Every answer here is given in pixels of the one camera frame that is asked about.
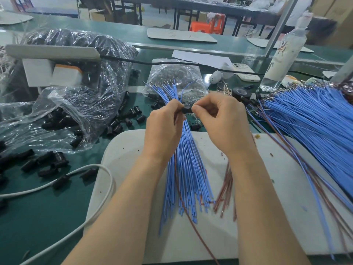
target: right hand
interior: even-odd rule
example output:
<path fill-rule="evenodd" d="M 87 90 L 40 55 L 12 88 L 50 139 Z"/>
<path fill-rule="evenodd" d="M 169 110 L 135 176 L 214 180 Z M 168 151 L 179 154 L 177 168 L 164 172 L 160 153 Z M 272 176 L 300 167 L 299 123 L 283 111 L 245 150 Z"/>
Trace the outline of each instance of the right hand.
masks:
<path fill-rule="evenodd" d="M 255 150 L 256 146 L 246 117 L 245 106 L 222 93 L 210 93 L 192 106 L 211 141 L 228 158 Z"/>

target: floor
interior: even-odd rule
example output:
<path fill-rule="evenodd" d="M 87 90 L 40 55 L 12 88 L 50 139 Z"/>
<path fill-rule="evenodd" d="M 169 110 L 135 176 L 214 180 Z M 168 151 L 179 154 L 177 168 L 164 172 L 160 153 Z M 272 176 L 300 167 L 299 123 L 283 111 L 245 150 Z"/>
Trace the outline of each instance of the floor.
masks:
<path fill-rule="evenodd" d="M 31 0 L 34 7 L 46 7 L 46 8 L 66 8 L 66 9 L 77 9 L 76 0 Z M 5 10 L 13 10 L 10 0 L 0 0 L 0 3 Z M 161 9 L 160 13 L 158 8 L 153 8 L 149 4 L 142 4 L 144 11 L 142 12 L 142 24 L 144 26 L 161 27 L 165 24 L 169 24 L 173 28 L 174 21 L 174 10 L 167 10 L 165 13 L 164 9 Z M 90 19 L 88 9 L 79 8 L 80 18 Z M 188 21 L 184 20 L 185 16 L 180 16 L 179 30 L 186 31 L 188 30 Z M 223 35 L 232 35 L 236 20 L 228 19 L 226 28 Z M 238 36 L 246 36 L 250 34 L 248 25 L 242 25 Z M 265 28 L 261 38 L 267 37 L 268 33 L 271 31 L 271 27 Z"/>

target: plastic water bottle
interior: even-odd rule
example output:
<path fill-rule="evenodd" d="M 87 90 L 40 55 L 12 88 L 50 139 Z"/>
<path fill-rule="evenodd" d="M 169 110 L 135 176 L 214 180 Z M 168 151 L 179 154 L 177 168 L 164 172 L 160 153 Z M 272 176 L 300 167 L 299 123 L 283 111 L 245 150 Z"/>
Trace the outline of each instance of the plastic water bottle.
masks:
<path fill-rule="evenodd" d="M 303 13 L 302 17 L 298 19 L 295 29 L 284 35 L 261 81 L 260 88 L 263 91 L 273 92 L 280 86 L 306 42 L 305 29 L 311 22 L 312 16 L 312 13 Z"/>

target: plastic bag of metal parts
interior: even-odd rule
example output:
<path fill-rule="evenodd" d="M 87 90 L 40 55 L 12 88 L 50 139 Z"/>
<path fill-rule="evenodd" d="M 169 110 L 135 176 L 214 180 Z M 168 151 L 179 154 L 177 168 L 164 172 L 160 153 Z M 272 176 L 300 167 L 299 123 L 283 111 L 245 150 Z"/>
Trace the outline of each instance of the plastic bag of metal parts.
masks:
<path fill-rule="evenodd" d="M 101 55 L 127 59 L 134 59 L 138 54 L 130 44 L 86 31 L 37 30 L 27 36 L 25 43 L 95 47 Z M 73 147 L 70 143 L 76 138 L 75 130 L 82 130 L 83 133 L 77 150 L 89 149 L 116 116 L 129 80 L 131 63 L 102 58 L 100 62 L 94 63 L 62 64 L 78 66 L 86 75 L 83 85 L 72 88 L 47 87 L 38 96 L 29 115 L 1 122 L 0 137 L 5 140 L 7 151 L 20 151 L 26 146 L 38 151 L 71 152 Z M 25 82 L 24 89 L 28 89 L 22 62 L 16 61 L 12 71 L 9 77 L 12 81 L 8 85 L 14 89 L 20 87 L 17 84 Z M 51 121 L 53 115 L 56 117 L 56 128 L 43 129 L 42 124 Z M 58 125 L 63 117 L 68 121 Z"/>
<path fill-rule="evenodd" d="M 151 85 L 163 86 L 163 84 L 176 84 L 178 94 L 183 92 L 182 102 L 191 102 L 198 100 L 207 94 L 207 87 L 205 87 L 200 67 L 191 65 L 181 65 L 178 62 L 184 62 L 179 59 L 153 59 L 152 62 L 166 62 L 173 61 L 176 64 L 161 64 L 154 65 L 151 68 L 146 87 L 143 90 L 144 94 L 154 93 Z"/>

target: white phone case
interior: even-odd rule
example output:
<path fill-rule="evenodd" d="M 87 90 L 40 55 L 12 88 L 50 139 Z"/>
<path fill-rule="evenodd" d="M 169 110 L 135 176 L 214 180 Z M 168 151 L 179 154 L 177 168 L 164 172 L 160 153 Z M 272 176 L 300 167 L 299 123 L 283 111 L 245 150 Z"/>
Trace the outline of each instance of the white phone case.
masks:
<path fill-rule="evenodd" d="M 248 65 L 242 63 L 233 63 L 234 69 L 237 72 L 254 72 Z M 257 75 L 236 73 L 239 78 L 245 82 L 259 82 L 261 79 Z"/>

